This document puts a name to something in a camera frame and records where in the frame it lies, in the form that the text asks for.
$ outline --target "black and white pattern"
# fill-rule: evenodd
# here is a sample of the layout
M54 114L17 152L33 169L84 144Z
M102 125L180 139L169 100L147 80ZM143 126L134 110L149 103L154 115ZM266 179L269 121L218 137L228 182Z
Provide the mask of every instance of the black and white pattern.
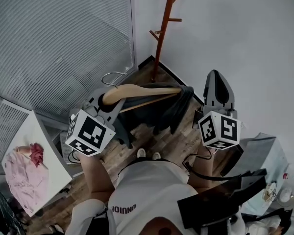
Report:
M217 141L217 142L214 142L214 143L211 143L209 145L207 145L208 147L211 147L211 148L216 148L216 149L225 149L229 146L233 145L232 143L227 143L227 142L223 142L223 141Z
M100 149L105 133L106 128L95 120L92 120L90 117L86 117L85 122L79 131L78 137Z
M93 153L96 153L95 150L93 150L92 148L89 148L88 146L84 145L82 142L78 141L78 140L74 140L70 143L70 146L73 147L75 150L78 150L82 153L84 153L85 155L90 155Z
M238 141L237 122L235 120L221 116L221 137Z
M212 124L211 116L208 116L200 124L203 142L208 142L216 137L215 129Z
M75 124L76 124L76 121L77 121L77 117L78 117L78 114L74 117L74 119L72 120L72 122L70 124L70 128L69 128L69 131L68 131L67 139L70 136L72 136L72 134L73 134L73 131L74 131L74 128L75 128Z

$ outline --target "gray cloth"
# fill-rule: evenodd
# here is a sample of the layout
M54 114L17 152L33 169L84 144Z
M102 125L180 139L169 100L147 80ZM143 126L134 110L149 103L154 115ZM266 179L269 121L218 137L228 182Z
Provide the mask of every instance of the gray cloth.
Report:
M172 83L152 83L143 85L142 87L180 87L182 91L176 96L123 112L118 115L118 118L113 123L116 131L114 138L118 139L121 144L125 143L128 148L132 148L132 142L135 141L135 137L130 131L142 123L145 123L148 127L154 127L154 135L159 134L160 131L167 129L168 127L170 127L171 134L173 134L182 121L194 95L194 89L192 87ZM126 99L123 109L149 102L163 96L164 95L130 97Z

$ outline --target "person's arm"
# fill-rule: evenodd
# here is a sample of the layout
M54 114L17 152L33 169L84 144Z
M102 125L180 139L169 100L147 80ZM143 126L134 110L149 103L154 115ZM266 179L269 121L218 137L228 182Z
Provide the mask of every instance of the person's arm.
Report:
M104 203L108 202L114 191L114 186L99 158L96 156L86 157L83 154L79 154L78 158L84 171L90 198L98 199Z
M215 149L209 149L209 150L211 153L215 152ZM202 145L202 143L200 143L197 154L203 157L209 156L208 150L206 149L206 147ZM210 160L196 158L193 164L193 170L205 176L212 176L213 163L214 163L214 155L212 156ZM194 175L192 172L190 173L190 177L188 179L187 184L191 185L198 193L206 191L210 189L211 187L210 180L199 178L196 175Z

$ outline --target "shirt sleeve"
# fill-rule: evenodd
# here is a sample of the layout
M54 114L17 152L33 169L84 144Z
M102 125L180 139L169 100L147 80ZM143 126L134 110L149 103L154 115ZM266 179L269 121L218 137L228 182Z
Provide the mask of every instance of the shirt sleeve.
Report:
M65 235L85 235L93 217L105 209L105 204L97 199L88 199L73 208L72 219Z

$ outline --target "white cube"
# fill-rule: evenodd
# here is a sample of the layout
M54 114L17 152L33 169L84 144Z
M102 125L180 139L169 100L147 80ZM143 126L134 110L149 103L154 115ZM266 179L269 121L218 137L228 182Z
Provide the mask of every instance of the white cube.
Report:
M241 122L210 111L198 121L204 146L225 150L240 142Z
M80 110L70 124L65 144L90 157L103 151L114 135L113 130Z

